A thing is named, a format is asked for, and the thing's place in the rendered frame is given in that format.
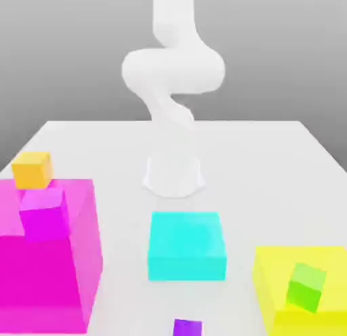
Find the small magenta cube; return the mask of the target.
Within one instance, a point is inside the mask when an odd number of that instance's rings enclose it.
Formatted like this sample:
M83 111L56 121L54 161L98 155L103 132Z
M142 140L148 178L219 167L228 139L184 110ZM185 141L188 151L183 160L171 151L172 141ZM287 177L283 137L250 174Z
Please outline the small magenta cube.
M27 240L69 237L69 216L62 188L27 190L20 202L19 214Z

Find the small orange cube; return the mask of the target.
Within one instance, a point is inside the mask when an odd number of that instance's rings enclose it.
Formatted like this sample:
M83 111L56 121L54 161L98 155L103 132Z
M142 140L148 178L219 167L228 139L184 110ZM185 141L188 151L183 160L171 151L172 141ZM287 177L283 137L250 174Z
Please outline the small orange cube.
M52 180L53 169L49 152L21 152L12 162L17 189L43 189Z

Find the small purple cube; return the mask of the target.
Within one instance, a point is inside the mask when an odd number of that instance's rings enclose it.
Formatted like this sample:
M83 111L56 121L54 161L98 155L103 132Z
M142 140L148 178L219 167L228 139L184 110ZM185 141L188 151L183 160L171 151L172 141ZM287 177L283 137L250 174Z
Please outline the small purple cube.
M173 325L173 336L202 336L203 322L176 318Z

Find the small green cube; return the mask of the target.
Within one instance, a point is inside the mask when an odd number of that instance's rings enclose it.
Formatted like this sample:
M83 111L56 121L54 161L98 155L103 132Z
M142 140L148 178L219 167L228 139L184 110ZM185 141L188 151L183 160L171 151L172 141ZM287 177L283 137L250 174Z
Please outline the small green cube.
M287 288L287 303L315 313L318 309L326 271L298 262L291 273Z

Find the large cyan box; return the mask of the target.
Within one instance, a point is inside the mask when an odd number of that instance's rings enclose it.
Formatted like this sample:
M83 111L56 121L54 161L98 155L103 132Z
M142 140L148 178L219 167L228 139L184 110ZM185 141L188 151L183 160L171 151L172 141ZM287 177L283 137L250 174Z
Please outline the large cyan box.
M227 254L219 213L154 211L148 244L150 281L221 281Z

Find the large yellow box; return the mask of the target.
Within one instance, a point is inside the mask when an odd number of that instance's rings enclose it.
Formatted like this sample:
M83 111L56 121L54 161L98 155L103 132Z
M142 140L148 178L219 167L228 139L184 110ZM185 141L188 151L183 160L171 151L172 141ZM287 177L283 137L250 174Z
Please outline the large yellow box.
M296 263L326 271L315 313L287 303ZM258 246L253 283L267 336L347 336L347 248L343 246Z

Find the large magenta box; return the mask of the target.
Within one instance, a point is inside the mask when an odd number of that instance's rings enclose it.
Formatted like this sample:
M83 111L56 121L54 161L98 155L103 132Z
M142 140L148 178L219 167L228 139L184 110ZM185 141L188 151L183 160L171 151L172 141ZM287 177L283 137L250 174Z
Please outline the large magenta box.
M20 202L27 190L0 180L0 333L85 333L103 269L94 184L60 179L70 234L27 240Z

